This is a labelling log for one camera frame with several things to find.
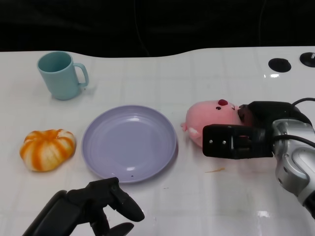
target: black plastic part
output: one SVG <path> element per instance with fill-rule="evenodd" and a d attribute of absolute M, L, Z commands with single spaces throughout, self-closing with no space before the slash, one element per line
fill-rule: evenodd
<path fill-rule="evenodd" d="M 303 53 L 300 61 L 308 67 L 315 67 L 315 53 Z"/>
<path fill-rule="evenodd" d="M 116 211 L 134 222 L 140 222 L 144 219 L 143 211 L 131 197 L 128 197 L 122 205 L 117 206 Z"/>
<path fill-rule="evenodd" d="M 107 235 L 109 232 L 109 224 L 103 209 L 94 211 L 91 217 L 90 226 L 92 227 L 95 236 Z"/>
<path fill-rule="evenodd" d="M 55 203 L 61 199 L 64 198 L 67 191 L 61 190 L 57 192 L 46 204 L 46 206 L 41 210 L 41 212 L 38 214 L 38 216 L 34 219 L 34 221 L 31 223 L 31 225 L 28 227 L 28 229 L 25 231 L 25 233 L 22 236 L 33 236 L 35 230 L 39 226 L 39 224 L 43 221 L 43 219 L 46 217 L 46 215 L 49 213 L 51 208 L 55 205 Z"/>
<path fill-rule="evenodd" d="M 272 157 L 272 147 L 264 129 L 242 125 L 213 124 L 203 128 L 205 156 L 227 159 Z"/>
<path fill-rule="evenodd" d="M 308 196 L 308 198 L 304 201 L 303 206 L 310 212 L 312 217 L 315 219 L 315 191 Z"/>
<path fill-rule="evenodd" d="M 291 69 L 290 62 L 283 58 L 273 58 L 268 62 L 268 65 L 270 69 L 280 73 L 288 72 Z"/>
<path fill-rule="evenodd" d="M 311 121 L 288 102 L 256 101 L 242 105 L 238 115 L 244 125 L 269 130 L 278 119 L 297 119 L 312 125 Z"/>
<path fill-rule="evenodd" d="M 38 225 L 32 236 L 69 236 L 77 226 L 81 209 L 60 198 Z"/>
<path fill-rule="evenodd" d="M 133 221 L 144 214 L 115 178 L 90 182 L 86 188 L 60 191 L 48 202 L 23 236 L 69 236 L 78 224 L 90 223 L 96 236 L 124 236 L 133 224 L 109 228 L 103 208 L 109 205 Z"/>
<path fill-rule="evenodd" d="M 125 236 L 133 229 L 133 226 L 131 223 L 116 225 L 110 229 L 109 236 Z"/>

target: table surface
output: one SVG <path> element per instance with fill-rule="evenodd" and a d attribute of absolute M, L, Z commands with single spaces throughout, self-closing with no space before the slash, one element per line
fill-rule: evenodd
<path fill-rule="evenodd" d="M 157 109 L 172 122 L 179 154 L 150 180 L 121 184 L 143 209 L 130 236 L 310 236 L 315 223 L 275 178 L 276 160 L 227 160 L 203 156 L 181 130 L 187 109 L 224 98 L 236 105 L 254 100 L 293 102 L 314 97 L 315 69 L 299 56 L 315 47 L 202 49 L 160 58 L 105 59 L 71 53 L 83 63 L 89 86 L 69 101 L 51 97 L 37 68 L 46 52 L 0 53 L 0 236 L 19 236 L 59 190 L 85 187 L 98 178 L 86 167 L 81 140 L 89 123 L 125 104 Z M 277 73 L 272 58 L 292 69 Z M 78 70 L 80 80 L 83 74 Z M 315 120 L 315 104 L 299 105 Z M 77 139 L 75 155 L 49 173 L 28 171 L 19 156 L 33 130 L 63 128 Z M 225 168 L 220 172 L 210 171 Z M 107 207 L 110 226 L 128 221 Z M 74 236 L 92 236 L 88 224 Z"/>

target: plush toy ear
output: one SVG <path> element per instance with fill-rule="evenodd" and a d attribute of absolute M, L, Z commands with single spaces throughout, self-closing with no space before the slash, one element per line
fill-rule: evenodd
<path fill-rule="evenodd" d="M 201 137 L 201 134 L 199 134 L 198 131 L 195 130 L 194 128 L 189 128 L 188 132 L 189 132 L 189 136 L 193 139 L 197 139 Z"/>
<path fill-rule="evenodd" d="M 181 127 L 182 127 L 182 130 L 184 130 L 185 132 L 187 131 L 186 123 L 181 123 Z"/>

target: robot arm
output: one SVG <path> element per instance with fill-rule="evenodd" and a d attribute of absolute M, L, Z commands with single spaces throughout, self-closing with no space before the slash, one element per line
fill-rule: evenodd
<path fill-rule="evenodd" d="M 110 229 L 103 211 L 107 205 L 129 220 L 144 219 L 141 208 L 119 187 L 118 179 L 109 178 L 90 182 L 83 189 L 56 193 L 23 236 L 69 236 L 84 223 L 90 223 L 95 236 L 125 236 L 133 224 Z"/>
<path fill-rule="evenodd" d="M 315 218 L 315 132 L 309 119 L 282 102 L 243 105 L 239 116 L 248 126 L 204 127 L 203 153 L 229 159 L 274 156 L 278 182 Z"/>

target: mug handle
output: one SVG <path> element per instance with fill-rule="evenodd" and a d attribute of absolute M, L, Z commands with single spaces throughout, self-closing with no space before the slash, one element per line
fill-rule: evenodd
<path fill-rule="evenodd" d="M 85 87 L 89 84 L 89 75 L 88 75 L 88 72 L 84 66 L 84 64 L 81 64 L 81 63 L 74 63 L 73 66 L 77 66 L 77 67 L 80 67 L 81 70 L 83 71 L 83 74 L 84 74 L 84 78 L 85 78 L 85 83 L 79 83 L 79 86 L 81 87 Z"/>

